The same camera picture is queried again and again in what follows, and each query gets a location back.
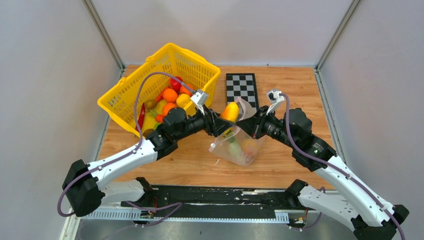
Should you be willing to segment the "clear zip top bag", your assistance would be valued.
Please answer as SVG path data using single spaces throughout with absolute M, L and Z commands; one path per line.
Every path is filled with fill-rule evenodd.
M 244 139 L 253 139 L 248 134 L 246 134 L 243 130 L 241 130 L 239 127 L 235 126 L 235 127 L 230 128 L 227 133 L 223 133 L 219 137 L 215 138 L 215 141 L 210 144 L 209 152 L 211 152 L 212 154 L 214 154 L 215 156 L 217 156 L 221 160 L 227 160 L 227 161 L 232 162 L 231 156 L 229 155 L 229 152 L 227 150 L 227 147 L 228 147 L 228 144 L 229 144 L 229 139 L 232 138 L 232 137 L 236 138 L 236 140 L 240 144 L 240 146 L 241 146 L 241 143 Z M 234 163 L 234 164 L 239 165 L 239 166 L 243 166 L 243 167 L 247 167 L 254 161 L 254 159 L 257 157 L 258 153 L 260 152 L 260 150 L 263 148 L 263 144 L 264 144 L 265 139 L 260 138 L 260 139 L 256 139 L 256 140 L 257 140 L 257 143 L 258 143 L 257 154 L 255 156 L 247 156 L 247 155 L 244 154 L 245 157 L 246 157 L 246 164 L 245 165 L 239 165 L 239 164 L 236 164 L 236 163 Z

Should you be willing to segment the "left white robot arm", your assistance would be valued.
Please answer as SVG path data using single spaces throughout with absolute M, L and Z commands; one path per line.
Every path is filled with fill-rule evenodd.
M 147 137 L 113 156 L 84 163 L 77 160 L 72 163 L 62 184 L 62 193 L 58 199 L 57 212 L 67 198 L 73 214 L 86 216 L 96 210 L 107 198 L 105 188 L 123 174 L 146 164 L 158 161 L 178 148 L 178 141 L 205 131 L 209 136 L 218 137 L 235 125 L 234 122 L 203 106 L 195 115 L 188 117 L 183 108 L 175 107 L 168 111 L 156 130 Z

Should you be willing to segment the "yellow plastic basket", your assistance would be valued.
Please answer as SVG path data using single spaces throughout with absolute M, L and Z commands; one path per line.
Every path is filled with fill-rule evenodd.
M 134 108 L 139 111 L 142 103 L 159 96 L 169 86 L 170 76 L 181 77 L 196 90 L 203 90 L 208 95 L 204 104 L 210 107 L 221 70 L 197 53 L 169 42 L 146 58 L 133 73 L 121 78 L 97 104 L 119 126 L 138 136 Z

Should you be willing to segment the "yellow orange mango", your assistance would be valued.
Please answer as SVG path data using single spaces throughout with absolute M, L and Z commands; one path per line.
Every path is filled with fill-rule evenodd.
M 236 102 L 230 102 L 220 114 L 220 118 L 235 123 L 239 115 L 239 110 Z

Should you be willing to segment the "white radish with leaves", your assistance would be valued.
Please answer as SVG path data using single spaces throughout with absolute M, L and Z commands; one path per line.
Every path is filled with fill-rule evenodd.
M 227 151 L 233 163 L 238 165 L 245 165 L 247 163 L 245 154 L 235 137 L 231 137 L 228 140 Z

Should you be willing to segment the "yellow peach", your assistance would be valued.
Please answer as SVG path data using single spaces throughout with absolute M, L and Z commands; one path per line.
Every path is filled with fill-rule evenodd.
M 241 142 L 241 149 L 246 156 L 253 157 L 258 153 L 258 141 L 246 138 Z

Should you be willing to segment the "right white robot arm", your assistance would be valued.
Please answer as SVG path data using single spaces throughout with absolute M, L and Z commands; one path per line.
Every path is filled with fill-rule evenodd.
M 312 121 L 302 109 L 289 109 L 278 119 L 263 106 L 236 125 L 253 139 L 269 136 L 290 147 L 301 166 L 325 179 L 343 197 L 339 200 L 296 179 L 286 189 L 290 208 L 317 210 L 348 227 L 359 240 L 390 240 L 396 234 L 405 239 L 401 224 L 409 210 L 384 200 L 360 180 L 326 141 L 312 133 Z

